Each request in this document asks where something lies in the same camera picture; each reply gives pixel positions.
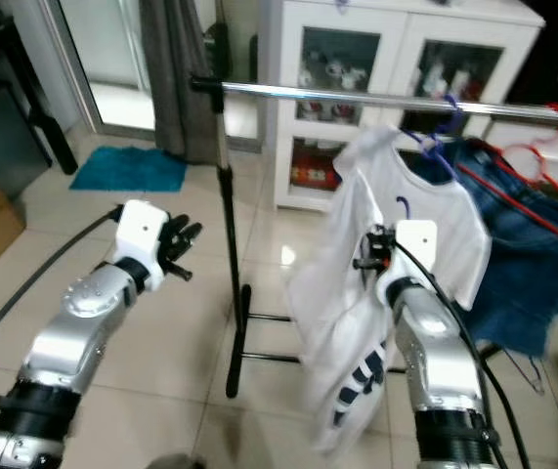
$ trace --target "white t-shirt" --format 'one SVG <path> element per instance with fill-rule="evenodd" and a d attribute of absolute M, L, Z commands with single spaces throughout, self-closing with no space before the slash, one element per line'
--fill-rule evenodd
<path fill-rule="evenodd" d="M 335 159 L 343 183 L 333 198 L 318 256 L 293 277 L 287 297 L 303 343 L 306 404 L 315 419 L 314 447 L 338 455 L 359 437 L 382 396 L 373 386 L 333 424 L 338 393 L 356 367 L 380 350 L 392 330 L 391 312 L 376 299 L 375 278 L 353 269 L 362 239 L 376 225 L 433 220 L 438 227 L 433 274 L 461 306 L 470 309 L 487 266 L 491 240 L 470 195 L 457 182 L 432 186 L 411 173 L 392 143 L 399 131 L 369 130 Z M 387 368 L 390 351 L 383 355 Z"/>
<path fill-rule="evenodd" d="M 449 297 L 469 311 L 490 259 L 492 240 L 461 184 L 432 185 L 407 168 L 393 147 L 400 132 L 393 127 L 364 132 L 335 159 L 335 170 L 342 178 L 354 168 L 365 174 L 386 227 L 407 217 L 405 206 L 396 200 L 399 196 L 408 202 L 413 220 L 437 224 L 432 273 Z"/>

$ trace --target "robotic arm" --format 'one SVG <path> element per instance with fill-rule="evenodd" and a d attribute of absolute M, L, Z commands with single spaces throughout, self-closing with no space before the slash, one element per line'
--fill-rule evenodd
<path fill-rule="evenodd" d="M 498 436 L 485 424 L 477 365 L 429 279 L 398 248 L 399 243 L 430 270 L 436 237 L 437 227 L 429 221 L 405 220 L 395 230 L 377 227 L 367 236 L 370 255 L 355 267 L 384 272 L 376 289 L 393 311 L 396 344 L 407 363 L 418 467 L 490 468 Z"/>
<path fill-rule="evenodd" d="M 155 291 L 165 273 L 192 277 L 175 264 L 202 229 L 189 221 L 139 200 L 124 205 L 113 263 L 67 289 L 60 312 L 33 341 L 13 389 L 0 396 L 0 468 L 60 466 L 81 397 L 137 297 Z"/>
<path fill-rule="evenodd" d="M 144 291 L 165 273 L 189 280 L 175 264 L 200 233 L 189 217 L 174 219 L 152 205 L 124 205 L 113 263 L 103 263 L 65 292 L 60 312 L 37 335 L 13 389 L 0 396 L 0 468 L 56 469 L 64 440 L 112 333 Z M 451 312 L 429 278 L 398 249 L 406 247 L 427 269 L 435 260 L 432 222 L 402 221 L 368 235 L 369 255 L 359 269 L 385 272 L 379 299 L 394 312 L 396 341 L 408 364 L 420 469 L 489 469 L 491 445 L 476 363 Z"/>

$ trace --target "gray curtain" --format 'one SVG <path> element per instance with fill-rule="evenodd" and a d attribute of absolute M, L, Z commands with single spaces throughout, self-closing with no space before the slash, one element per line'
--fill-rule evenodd
<path fill-rule="evenodd" d="M 140 0 L 156 145 L 188 163 L 218 163 L 216 118 L 192 73 L 209 76 L 193 0 Z"/>

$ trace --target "white cabinet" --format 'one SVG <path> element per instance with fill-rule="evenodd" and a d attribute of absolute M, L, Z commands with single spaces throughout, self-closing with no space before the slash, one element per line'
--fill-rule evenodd
<path fill-rule="evenodd" d="M 406 96 L 455 92 L 486 102 L 503 100 L 542 25 L 517 0 L 465 0 L 459 7 L 432 0 L 351 0 L 347 8 L 333 0 L 277 0 L 273 10 L 280 27 L 269 50 L 279 67 L 271 82 Z M 442 119 L 293 100 L 281 100 L 274 112 L 275 205 L 320 210 L 339 182 L 333 157 L 363 128 L 391 123 L 430 131 Z M 488 123 L 473 117 L 461 129 L 481 135 Z M 409 139 L 398 144 L 414 149 Z"/>

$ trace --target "blue jeans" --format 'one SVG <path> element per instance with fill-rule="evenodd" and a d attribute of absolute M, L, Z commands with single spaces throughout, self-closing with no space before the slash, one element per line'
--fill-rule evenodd
<path fill-rule="evenodd" d="M 542 356 L 549 326 L 558 316 L 558 235 L 460 171 L 459 165 L 556 228 L 558 201 L 503 171 L 486 150 L 471 141 L 446 144 L 445 158 L 474 199 L 493 240 L 485 276 L 472 310 L 462 312 L 463 320 L 475 340 L 487 339 L 502 348 Z M 450 179 L 443 165 L 426 158 L 411 169 L 433 184 Z"/>

